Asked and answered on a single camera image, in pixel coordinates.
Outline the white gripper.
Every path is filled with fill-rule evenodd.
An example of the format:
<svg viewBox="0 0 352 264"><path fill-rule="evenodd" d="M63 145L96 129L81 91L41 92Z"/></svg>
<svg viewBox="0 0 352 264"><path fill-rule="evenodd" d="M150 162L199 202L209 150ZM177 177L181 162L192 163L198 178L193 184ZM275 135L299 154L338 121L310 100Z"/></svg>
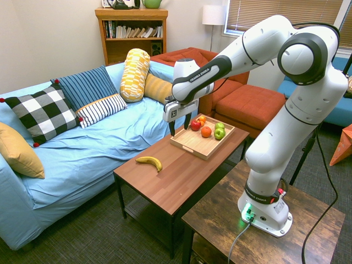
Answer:
<svg viewBox="0 0 352 264"><path fill-rule="evenodd" d="M171 136L175 135L175 120L185 116L184 129L187 130L191 113L198 109L199 100L193 100L188 104L181 105L172 95L164 99L166 103L163 109L163 120L168 122Z"/></svg>

